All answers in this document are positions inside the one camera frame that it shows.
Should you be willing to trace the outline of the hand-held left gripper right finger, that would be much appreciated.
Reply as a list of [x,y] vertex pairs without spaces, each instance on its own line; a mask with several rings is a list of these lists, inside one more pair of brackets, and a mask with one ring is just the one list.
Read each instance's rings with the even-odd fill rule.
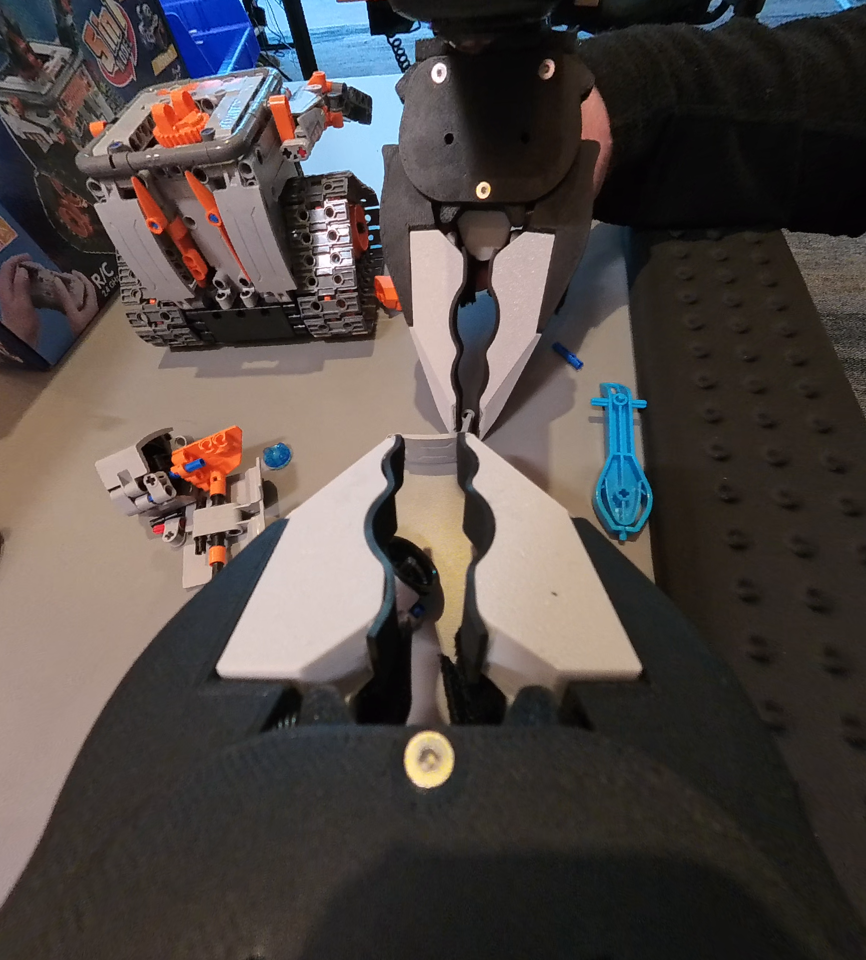
[[485,675],[510,699],[636,680],[640,660],[567,510],[475,436],[461,437],[461,488],[473,547],[463,677]]

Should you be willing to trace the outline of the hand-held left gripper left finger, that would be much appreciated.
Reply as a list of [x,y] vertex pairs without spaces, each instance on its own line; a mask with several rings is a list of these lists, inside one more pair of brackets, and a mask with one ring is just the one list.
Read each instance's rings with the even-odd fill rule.
[[384,439],[289,515],[217,671],[300,687],[389,683],[405,661],[395,577],[404,439]]

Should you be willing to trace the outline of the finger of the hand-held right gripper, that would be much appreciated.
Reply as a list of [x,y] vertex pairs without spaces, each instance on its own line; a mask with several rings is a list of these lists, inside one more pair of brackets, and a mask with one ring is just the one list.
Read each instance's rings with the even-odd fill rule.
[[496,328],[486,353],[477,434],[485,438],[510,397],[583,255],[590,222],[556,232],[523,230],[492,258],[489,292]]
[[459,302],[466,283],[464,252],[436,228],[410,232],[412,337],[447,430],[479,431],[478,402],[463,402]]

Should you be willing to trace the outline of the grey bracket brick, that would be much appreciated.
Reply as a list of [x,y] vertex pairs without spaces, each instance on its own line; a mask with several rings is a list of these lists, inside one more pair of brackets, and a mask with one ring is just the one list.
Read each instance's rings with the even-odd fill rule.
[[478,458],[465,434],[403,434],[404,473],[447,476],[463,488],[478,469]]

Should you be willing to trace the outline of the person's right hand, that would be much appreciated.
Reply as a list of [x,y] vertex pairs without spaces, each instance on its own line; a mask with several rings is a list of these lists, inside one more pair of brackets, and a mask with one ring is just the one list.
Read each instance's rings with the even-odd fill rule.
[[582,138],[598,145],[593,174],[594,197],[597,198],[607,178],[612,154],[612,137],[607,106],[600,90],[595,86],[583,100]]

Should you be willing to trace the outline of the light blue paddle piece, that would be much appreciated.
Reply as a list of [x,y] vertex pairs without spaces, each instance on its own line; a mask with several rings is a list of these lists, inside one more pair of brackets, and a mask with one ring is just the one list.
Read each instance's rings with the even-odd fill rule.
[[605,410],[606,460],[594,490],[594,508],[607,531],[624,543],[637,535],[650,517],[653,491],[636,454],[634,410],[647,402],[632,396],[629,387],[603,382],[592,406]]

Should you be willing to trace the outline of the small grey orange brick assembly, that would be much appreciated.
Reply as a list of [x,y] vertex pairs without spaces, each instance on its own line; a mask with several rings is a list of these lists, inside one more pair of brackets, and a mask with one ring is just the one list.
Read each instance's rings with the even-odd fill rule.
[[157,430],[96,462],[110,500],[182,556],[182,585],[198,589],[267,526],[262,460],[243,466],[238,426],[191,440]]

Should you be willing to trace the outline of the black dimpled foam mat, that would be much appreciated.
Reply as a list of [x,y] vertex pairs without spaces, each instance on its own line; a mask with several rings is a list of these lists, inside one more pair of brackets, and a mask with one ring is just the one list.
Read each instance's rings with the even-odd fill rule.
[[656,579],[755,703],[866,925],[866,422],[781,233],[628,241]]

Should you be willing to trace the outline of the large grey tracked brick vehicle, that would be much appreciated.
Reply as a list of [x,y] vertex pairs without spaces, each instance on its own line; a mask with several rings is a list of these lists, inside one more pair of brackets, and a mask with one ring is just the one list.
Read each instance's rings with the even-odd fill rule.
[[377,196],[300,166],[371,116],[366,92],[321,71],[290,90],[257,66],[148,87],[93,124],[77,162],[136,334],[171,350],[372,336]]

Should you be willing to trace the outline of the blue storage bin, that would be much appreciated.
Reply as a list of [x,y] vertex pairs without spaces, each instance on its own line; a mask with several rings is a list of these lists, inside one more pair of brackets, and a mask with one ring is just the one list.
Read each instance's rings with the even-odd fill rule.
[[225,75],[257,65],[260,47],[241,1],[162,1],[189,76]]

